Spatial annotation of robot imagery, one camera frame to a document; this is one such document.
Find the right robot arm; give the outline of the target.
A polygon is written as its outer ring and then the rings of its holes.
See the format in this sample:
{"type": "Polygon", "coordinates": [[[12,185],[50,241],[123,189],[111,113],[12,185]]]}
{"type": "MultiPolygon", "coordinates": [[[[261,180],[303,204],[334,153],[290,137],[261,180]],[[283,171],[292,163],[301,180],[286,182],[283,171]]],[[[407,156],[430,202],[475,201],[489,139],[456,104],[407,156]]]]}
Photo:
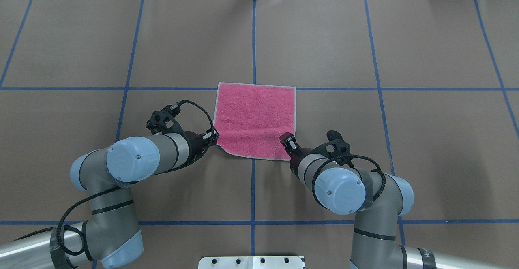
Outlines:
{"type": "Polygon", "coordinates": [[[301,147],[290,132],[279,138],[290,169],[323,208],[355,215],[352,269],[498,269],[499,265],[441,254],[396,242],[397,219],[414,203],[405,179],[383,173],[371,158],[350,152],[341,134],[330,130],[328,141],[301,147]]]}

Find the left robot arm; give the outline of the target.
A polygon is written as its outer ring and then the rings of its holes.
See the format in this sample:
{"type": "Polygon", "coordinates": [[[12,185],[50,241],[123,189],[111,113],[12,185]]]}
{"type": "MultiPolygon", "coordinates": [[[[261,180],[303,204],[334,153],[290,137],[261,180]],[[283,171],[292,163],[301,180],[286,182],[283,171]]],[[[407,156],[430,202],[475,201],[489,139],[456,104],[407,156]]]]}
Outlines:
{"type": "Polygon", "coordinates": [[[88,197],[56,226],[2,245],[2,269],[75,269],[93,261],[115,269],[137,260],[144,245],[131,187],[193,164],[218,136],[211,128],[205,134],[129,137],[76,159],[70,177],[88,197]]]}

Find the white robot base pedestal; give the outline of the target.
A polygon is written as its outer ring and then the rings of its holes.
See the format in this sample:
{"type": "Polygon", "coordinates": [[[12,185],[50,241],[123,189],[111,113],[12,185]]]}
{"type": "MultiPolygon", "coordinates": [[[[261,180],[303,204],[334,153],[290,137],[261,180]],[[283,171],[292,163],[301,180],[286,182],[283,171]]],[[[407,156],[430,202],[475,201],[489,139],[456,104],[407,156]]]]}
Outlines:
{"type": "Polygon", "coordinates": [[[304,269],[303,256],[209,256],[199,269],[304,269]]]}

